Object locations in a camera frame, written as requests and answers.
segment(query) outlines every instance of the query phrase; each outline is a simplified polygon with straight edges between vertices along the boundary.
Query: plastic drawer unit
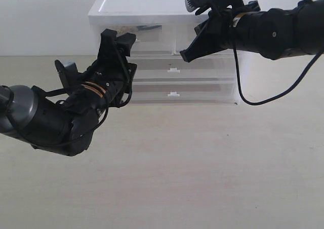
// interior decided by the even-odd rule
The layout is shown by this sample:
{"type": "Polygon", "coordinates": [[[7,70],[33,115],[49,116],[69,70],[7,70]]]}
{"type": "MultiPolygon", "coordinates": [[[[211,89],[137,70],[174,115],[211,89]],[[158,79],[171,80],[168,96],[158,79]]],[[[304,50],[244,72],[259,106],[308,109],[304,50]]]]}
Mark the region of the plastic drawer unit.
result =
{"type": "MultiPolygon", "coordinates": [[[[89,12],[97,46],[107,28],[137,36],[129,59],[138,64],[131,103],[239,103],[232,51],[192,63],[180,56],[196,36],[194,28],[207,18],[188,13],[184,0],[96,0],[89,12]]],[[[239,52],[243,83],[249,58],[239,52]]]]}

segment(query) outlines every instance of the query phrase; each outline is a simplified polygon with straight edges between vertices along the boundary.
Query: white wall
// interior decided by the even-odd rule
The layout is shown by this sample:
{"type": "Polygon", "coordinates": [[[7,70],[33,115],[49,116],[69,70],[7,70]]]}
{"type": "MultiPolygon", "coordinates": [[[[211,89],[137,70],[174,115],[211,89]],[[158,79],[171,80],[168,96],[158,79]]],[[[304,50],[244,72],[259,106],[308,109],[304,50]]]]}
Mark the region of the white wall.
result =
{"type": "MultiPolygon", "coordinates": [[[[95,0],[0,0],[0,56],[92,55],[88,23],[95,0]]],[[[259,0],[263,10],[291,9],[297,0],[259,0]]]]}

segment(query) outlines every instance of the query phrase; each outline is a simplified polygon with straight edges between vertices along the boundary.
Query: drawer handle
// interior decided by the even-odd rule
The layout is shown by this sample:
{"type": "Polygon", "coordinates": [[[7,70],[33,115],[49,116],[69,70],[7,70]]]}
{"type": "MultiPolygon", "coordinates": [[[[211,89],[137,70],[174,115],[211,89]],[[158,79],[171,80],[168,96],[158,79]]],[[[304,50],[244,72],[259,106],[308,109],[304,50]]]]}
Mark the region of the drawer handle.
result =
{"type": "Polygon", "coordinates": [[[168,94],[168,97],[180,97],[180,94],[178,94],[177,92],[170,92],[170,94],[168,94]]]}
{"type": "Polygon", "coordinates": [[[170,68],[170,70],[168,70],[168,73],[180,73],[180,70],[178,70],[177,68],[170,68]]]}

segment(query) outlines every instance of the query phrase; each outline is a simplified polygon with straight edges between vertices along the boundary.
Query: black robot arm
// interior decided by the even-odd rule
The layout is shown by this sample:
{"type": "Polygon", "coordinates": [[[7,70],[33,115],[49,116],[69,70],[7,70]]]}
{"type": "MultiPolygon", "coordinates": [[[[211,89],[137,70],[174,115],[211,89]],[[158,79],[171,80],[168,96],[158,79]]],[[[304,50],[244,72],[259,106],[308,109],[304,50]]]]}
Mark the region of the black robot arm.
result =
{"type": "Polygon", "coordinates": [[[108,109],[125,106],[132,97],[137,66],[128,63],[126,56],[135,40],[133,34],[117,37],[117,32],[105,30],[97,60],[84,73],[77,71],[75,63],[56,61],[63,89],[0,87],[0,132],[35,149],[65,156],[88,149],[108,109]],[[65,93],[69,95],[66,100],[53,103],[47,99],[65,93]]]}
{"type": "Polygon", "coordinates": [[[324,46],[324,0],[304,0],[292,10],[260,11],[257,1],[187,0],[196,14],[209,8],[209,19],[196,27],[197,38],[183,59],[196,58],[233,49],[260,53],[276,60],[283,57],[315,55],[324,46]]]}

